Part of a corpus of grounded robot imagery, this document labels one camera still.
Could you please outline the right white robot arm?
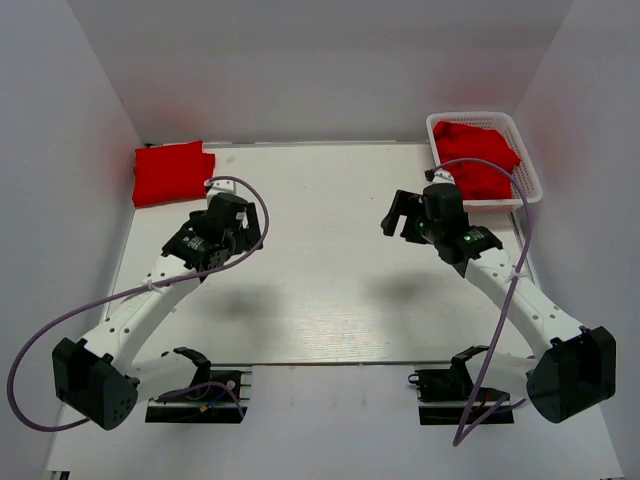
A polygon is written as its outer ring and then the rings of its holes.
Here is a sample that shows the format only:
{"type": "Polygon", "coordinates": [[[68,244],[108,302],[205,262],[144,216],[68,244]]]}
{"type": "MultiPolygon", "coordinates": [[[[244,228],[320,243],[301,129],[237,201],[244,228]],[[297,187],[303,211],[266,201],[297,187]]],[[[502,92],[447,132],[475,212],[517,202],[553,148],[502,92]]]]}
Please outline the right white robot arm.
{"type": "Polygon", "coordinates": [[[555,305],[530,279],[515,272],[502,242],[470,223],[460,190],[434,183],[422,193],[396,192],[381,222],[386,236],[431,245],[439,258],[501,308],[529,345],[530,358],[473,346],[451,360],[453,390],[472,399],[488,386],[530,401],[560,423],[614,396],[616,342],[603,328],[589,329],[555,305]]]}

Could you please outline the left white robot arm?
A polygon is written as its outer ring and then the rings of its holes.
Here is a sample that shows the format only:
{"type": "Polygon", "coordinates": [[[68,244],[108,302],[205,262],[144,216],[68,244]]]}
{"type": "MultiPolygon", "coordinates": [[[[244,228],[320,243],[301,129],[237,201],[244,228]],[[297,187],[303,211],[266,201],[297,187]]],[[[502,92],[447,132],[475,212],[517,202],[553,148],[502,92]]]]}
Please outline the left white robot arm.
{"type": "Polygon", "coordinates": [[[108,318],[52,352],[57,397],[105,430],[118,427],[139,403],[169,392],[199,399],[211,387],[211,363],[188,347],[139,361],[142,346],[175,307],[232,257],[258,249],[256,206],[218,193],[163,246],[147,284],[126,296],[108,318]]]}

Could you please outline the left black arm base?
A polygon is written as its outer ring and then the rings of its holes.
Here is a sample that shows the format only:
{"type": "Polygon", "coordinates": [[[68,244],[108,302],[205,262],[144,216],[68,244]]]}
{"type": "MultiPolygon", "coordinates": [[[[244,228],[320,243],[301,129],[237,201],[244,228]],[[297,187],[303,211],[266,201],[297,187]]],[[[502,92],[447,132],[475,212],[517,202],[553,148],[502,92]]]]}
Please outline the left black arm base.
{"type": "Polygon", "coordinates": [[[216,367],[193,349],[178,347],[174,353],[188,359],[195,373],[181,394],[151,399],[145,422],[151,424],[240,424],[247,413],[252,384],[250,367],[216,367]]]}

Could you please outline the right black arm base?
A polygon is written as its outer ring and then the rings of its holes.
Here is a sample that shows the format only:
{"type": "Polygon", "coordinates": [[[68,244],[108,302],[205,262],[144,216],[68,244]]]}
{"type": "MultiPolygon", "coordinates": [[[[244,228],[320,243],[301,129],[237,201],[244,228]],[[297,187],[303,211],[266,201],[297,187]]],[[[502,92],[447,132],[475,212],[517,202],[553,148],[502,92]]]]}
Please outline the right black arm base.
{"type": "MultiPolygon", "coordinates": [[[[408,375],[409,385],[416,389],[421,426],[454,426],[459,423],[473,388],[471,376],[462,367],[466,360],[486,350],[487,346],[473,346],[455,355],[449,365],[416,368],[408,375]]],[[[504,392],[481,387],[472,405],[467,425],[471,425],[503,395],[504,392]]],[[[514,424],[510,397],[507,397],[496,413],[483,421],[483,425],[507,424],[514,424]]]]}

